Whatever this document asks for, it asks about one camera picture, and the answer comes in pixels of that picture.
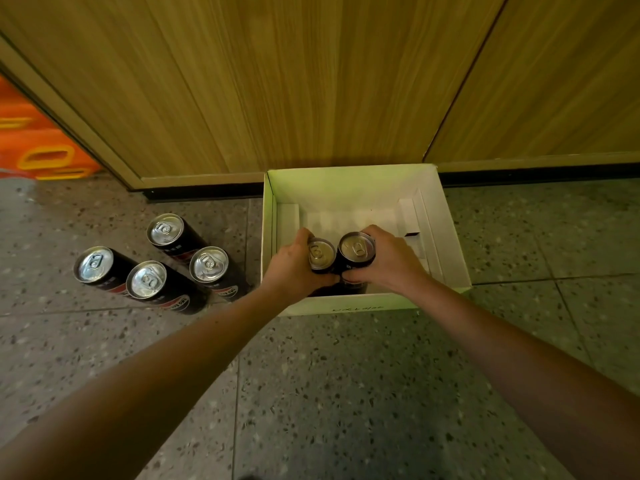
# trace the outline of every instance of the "hand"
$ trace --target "hand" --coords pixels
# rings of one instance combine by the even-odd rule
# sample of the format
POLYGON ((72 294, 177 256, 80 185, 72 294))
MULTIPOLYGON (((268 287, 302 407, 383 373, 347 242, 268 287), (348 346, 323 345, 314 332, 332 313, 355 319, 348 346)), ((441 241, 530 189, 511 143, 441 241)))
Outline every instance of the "hand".
POLYGON ((416 285, 432 279, 402 237, 395 237, 376 225, 362 231, 375 239, 376 257, 367 267, 345 271, 342 274, 345 280, 375 283, 409 298, 416 285))
POLYGON ((337 274, 316 274, 309 264, 308 240, 313 237, 309 229, 302 227, 290 246, 283 246, 271 258, 260 288, 276 293, 290 305, 308 297, 323 286, 340 281, 337 274))

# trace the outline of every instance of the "finger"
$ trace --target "finger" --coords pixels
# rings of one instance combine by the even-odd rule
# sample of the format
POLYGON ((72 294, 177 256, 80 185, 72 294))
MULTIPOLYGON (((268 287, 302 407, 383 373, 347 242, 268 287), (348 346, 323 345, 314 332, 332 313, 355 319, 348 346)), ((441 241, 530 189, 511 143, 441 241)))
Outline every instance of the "finger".
POLYGON ((300 227, 300 229, 298 229, 298 233, 296 234, 294 243, 306 246, 310 237, 313 237, 311 231, 309 231, 309 229, 307 229, 306 227, 300 227))
POLYGON ((350 281, 352 283, 363 283, 368 282, 369 270, 366 267, 361 267, 358 269, 348 269, 342 274, 343 279, 345 281, 350 281))
POLYGON ((381 227, 376 226, 375 224, 372 224, 370 226, 365 227, 362 232, 364 232, 365 234, 369 234, 370 236, 373 237, 373 239, 378 239, 382 236, 385 235, 390 235, 393 236, 393 234, 385 231, 384 229, 382 229, 381 227))
POLYGON ((340 281, 340 276, 337 274, 327 273, 327 274, 316 274, 317 279, 317 287, 322 288, 323 286, 331 286, 340 281))

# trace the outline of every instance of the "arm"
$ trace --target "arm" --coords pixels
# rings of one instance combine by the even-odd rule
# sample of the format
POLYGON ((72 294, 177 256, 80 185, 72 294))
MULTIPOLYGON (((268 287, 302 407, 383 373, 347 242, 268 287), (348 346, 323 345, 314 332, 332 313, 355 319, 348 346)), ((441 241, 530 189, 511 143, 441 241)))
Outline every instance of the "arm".
POLYGON ((264 325, 338 281, 311 272, 309 235, 300 229, 272 258, 260 288, 124 360, 25 428, 0 450, 0 478, 135 478, 264 325))
POLYGON ((432 316, 574 476, 640 478, 637 396, 432 279, 404 239, 364 232, 376 259, 346 279, 382 285, 432 316))

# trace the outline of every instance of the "forearm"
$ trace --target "forearm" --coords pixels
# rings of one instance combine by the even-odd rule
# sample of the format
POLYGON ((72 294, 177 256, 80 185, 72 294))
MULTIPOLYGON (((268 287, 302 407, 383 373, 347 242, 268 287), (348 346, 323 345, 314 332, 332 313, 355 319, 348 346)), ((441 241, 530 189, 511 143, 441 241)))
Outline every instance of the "forearm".
POLYGON ((574 475, 637 477, 635 395, 441 283, 425 279, 410 292, 574 475))
POLYGON ((126 359, 0 451, 2 478, 135 478, 200 396, 287 306, 258 289, 126 359))

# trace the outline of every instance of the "can lid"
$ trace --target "can lid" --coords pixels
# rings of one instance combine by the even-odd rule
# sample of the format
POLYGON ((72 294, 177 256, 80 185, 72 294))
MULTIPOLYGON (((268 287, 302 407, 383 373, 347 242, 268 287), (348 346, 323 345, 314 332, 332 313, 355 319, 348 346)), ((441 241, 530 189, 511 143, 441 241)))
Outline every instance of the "can lid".
POLYGON ((349 232, 340 240, 340 252, 353 262, 364 262, 376 255, 373 238, 363 232, 349 232))
POLYGON ((147 228, 149 241, 159 246, 167 246, 182 235, 184 221, 176 214, 161 214, 151 221, 147 228))
POLYGON ((82 283, 94 283, 107 275, 113 266, 113 251, 104 246, 84 250, 76 259, 74 276, 82 283))
POLYGON ((151 298, 166 283, 166 268, 158 261, 144 261, 135 266, 127 277, 127 291, 134 298, 151 298))
POLYGON ((308 246, 311 269, 327 269, 335 261, 335 249, 326 239, 312 237, 308 241, 308 246))
POLYGON ((196 252, 189 263, 189 271, 194 280, 211 283, 219 280, 227 272, 229 256, 224 249, 207 246, 196 252))

